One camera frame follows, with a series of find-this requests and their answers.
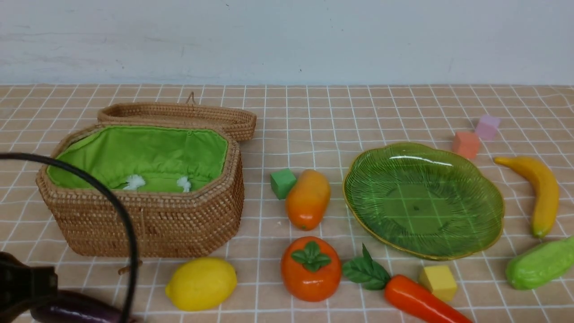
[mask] basket lid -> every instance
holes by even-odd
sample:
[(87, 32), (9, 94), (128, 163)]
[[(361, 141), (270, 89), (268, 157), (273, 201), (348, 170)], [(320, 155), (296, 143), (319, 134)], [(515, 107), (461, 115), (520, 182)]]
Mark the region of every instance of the basket lid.
[(257, 115), (243, 109), (198, 105), (193, 92), (185, 103), (126, 102), (98, 111), (98, 122), (145, 120), (155, 124), (182, 124), (190, 128), (206, 126), (222, 130), (236, 141), (245, 141), (253, 138)]

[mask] green fabric lining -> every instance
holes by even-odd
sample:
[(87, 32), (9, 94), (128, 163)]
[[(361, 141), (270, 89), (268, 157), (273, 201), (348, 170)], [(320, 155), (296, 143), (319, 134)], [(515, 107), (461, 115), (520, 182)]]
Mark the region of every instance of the green fabric lining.
[[(180, 193), (177, 180), (188, 176), (191, 191), (223, 172), (228, 142), (209, 129), (154, 126), (107, 126), (70, 145), (57, 159), (79, 167), (110, 189), (123, 189), (130, 175), (146, 184), (137, 191)], [(68, 189), (93, 189), (84, 180), (56, 167), (48, 177)]]

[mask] yellow banana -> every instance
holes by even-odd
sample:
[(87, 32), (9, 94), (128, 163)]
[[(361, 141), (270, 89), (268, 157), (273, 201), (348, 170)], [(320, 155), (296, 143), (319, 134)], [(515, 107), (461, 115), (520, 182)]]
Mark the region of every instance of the yellow banana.
[(527, 156), (496, 157), (494, 162), (510, 168), (530, 182), (536, 195), (532, 234), (536, 238), (546, 236), (556, 221), (560, 203), (560, 189), (550, 168), (540, 160)]

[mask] yellow foam cube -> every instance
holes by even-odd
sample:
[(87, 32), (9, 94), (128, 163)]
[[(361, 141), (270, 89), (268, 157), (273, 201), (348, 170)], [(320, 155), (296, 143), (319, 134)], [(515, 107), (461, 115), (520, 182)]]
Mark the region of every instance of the yellow foam cube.
[(450, 268), (444, 265), (424, 267), (418, 283), (443, 302), (452, 301), (458, 288)]

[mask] wicker basket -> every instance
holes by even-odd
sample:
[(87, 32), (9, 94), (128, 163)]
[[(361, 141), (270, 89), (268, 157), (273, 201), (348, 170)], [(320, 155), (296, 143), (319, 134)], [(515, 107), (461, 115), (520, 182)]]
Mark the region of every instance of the wicker basket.
[[(207, 256), (239, 229), (245, 188), (237, 141), (251, 139), (255, 121), (251, 112), (221, 107), (155, 102), (117, 104), (101, 110), (98, 124), (64, 138), (52, 157), (114, 125), (215, 131), (228, 142), (227, 155), (222, 174), (202, 188), (190, 193), (114, 190), (134, 224), (140, 257)], [(70, 248), (84, 256), (128, 256), (125, 229), (109, 201), (93, 189), (56, 186), (47, 169), (40, 169), (36, 183)]]

